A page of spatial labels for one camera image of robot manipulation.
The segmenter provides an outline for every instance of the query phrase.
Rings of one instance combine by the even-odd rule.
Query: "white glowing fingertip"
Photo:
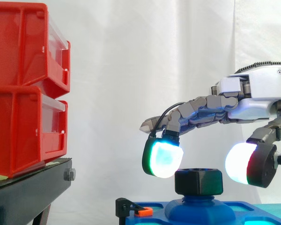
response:
[[[230,150],[226,157],[225,168],[232,180],[248,184],[247,167],[256,147],[256,144],[239,143],[234,145]]]
[[[152,147],[150,169],[156,177],[168,178],[179,169],[183,150],[170,143],[156,142]]]

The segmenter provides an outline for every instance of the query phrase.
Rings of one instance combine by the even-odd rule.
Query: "blue base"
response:
[[[281,225],[281,204],[254,206],[218,200],[190,204],[181,199],[138,204],[153,208],[153,216],[131,215],[126,219],[126,225]]]

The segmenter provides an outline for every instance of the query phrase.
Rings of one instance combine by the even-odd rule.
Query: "red drawer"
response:
[[[67,153],[67,103],[34,86],[0,86],[0,175],[13,177]]]
[[[70,91],[70,43],[45,4],[0,2],[0,85],[35,85],[51,98]]]

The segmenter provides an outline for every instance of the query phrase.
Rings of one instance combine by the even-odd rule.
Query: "orange clip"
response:
[[[134,213],[136,217],[149,217],[153,215],[153,209],[150,207],[144,207],[146,210],[140,210]]]

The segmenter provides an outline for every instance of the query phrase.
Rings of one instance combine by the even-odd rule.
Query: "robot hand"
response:
[[[242,68],[211,87],[211,94],[175,104],[162,116],[143,122],[140,130],[150,133],[143,154],[144,171],[160,177],[173,174],[183,155],[179,147],[179,136],[194,128],[217,122],[251,123],[277,116],[269,125],[258,128],[245,145],[236,145],[226,159],[226,170],[232,179],[266,188],[273,179],[278,164],[281,165],[281,154],[273,145],[274,141],[281,140],[281,62],[254,63]],[[156,138],[158,131],[163,131],[162,138]],[[241,165],[230,162],[233,158],[243,156],[246,151],[248,158],[243,166],[245,176],[239,178],[240,170],[235,167]],[[171,161],[177,163],[168,163],[172,168],[160,163],[159,166],[162,167],[158,167],[156,161],[160,162],[160,159],[156,157],[160,155],[163,155],[163,160],[176,158]]]

